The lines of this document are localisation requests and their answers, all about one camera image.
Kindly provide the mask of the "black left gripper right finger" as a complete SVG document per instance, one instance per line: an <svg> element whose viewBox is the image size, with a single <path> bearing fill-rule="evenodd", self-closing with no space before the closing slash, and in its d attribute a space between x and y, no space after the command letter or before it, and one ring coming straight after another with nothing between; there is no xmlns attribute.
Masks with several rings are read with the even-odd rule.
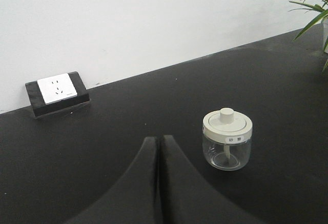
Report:
<svg viewBox="0 0 328 224"><path fill-rule="evenodd" d="M262 223L217 192L195 169L172 135L159 149L159 193L164 223Z"/></svg>

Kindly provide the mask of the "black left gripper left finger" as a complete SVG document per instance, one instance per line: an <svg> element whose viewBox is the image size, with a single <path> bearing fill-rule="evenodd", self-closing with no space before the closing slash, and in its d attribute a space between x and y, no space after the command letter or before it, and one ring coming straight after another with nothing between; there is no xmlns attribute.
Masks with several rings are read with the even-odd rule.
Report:
<svg viewBox="0 0 328 224"><path fill-rule="evenodd" d="M163 223L157 194L158 143L157 137L145 137L119 180L65 223Z"/></svg>

